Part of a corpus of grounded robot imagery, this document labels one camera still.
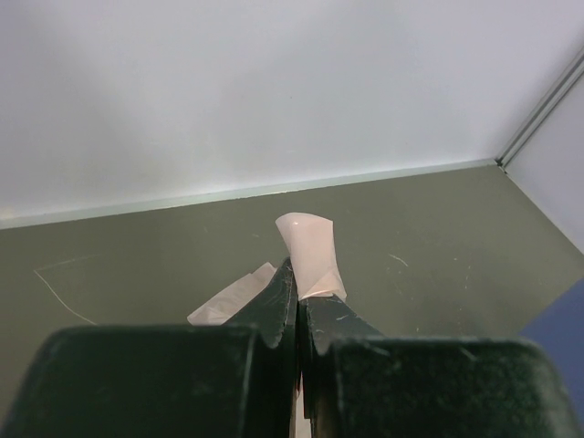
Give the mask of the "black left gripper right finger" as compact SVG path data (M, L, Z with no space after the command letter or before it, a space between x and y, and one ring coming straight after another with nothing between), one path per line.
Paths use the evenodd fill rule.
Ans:
M316 437L580 437L551 361L525 339L389 338L338 297L298 304Z

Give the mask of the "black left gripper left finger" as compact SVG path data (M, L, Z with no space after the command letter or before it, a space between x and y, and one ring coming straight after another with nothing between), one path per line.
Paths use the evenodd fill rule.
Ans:
M222 325L66 328L40 347L4 437L290 437L297 287L289 261Z

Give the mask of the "pink plastic trash bag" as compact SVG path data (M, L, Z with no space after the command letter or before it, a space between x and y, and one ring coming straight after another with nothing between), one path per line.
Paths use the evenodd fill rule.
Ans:
M288 257L236 280L187 318L215 334L200 351L199 437L337 437L344 390L334 342L354 315L339 273L334 225L314 214L276 219Z

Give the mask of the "blue trash bin yellow rim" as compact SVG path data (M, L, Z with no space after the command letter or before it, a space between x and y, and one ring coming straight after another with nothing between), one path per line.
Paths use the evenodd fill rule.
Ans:
M576 282L520 332L536 342L558 368L569 393L583 397L583 279Z

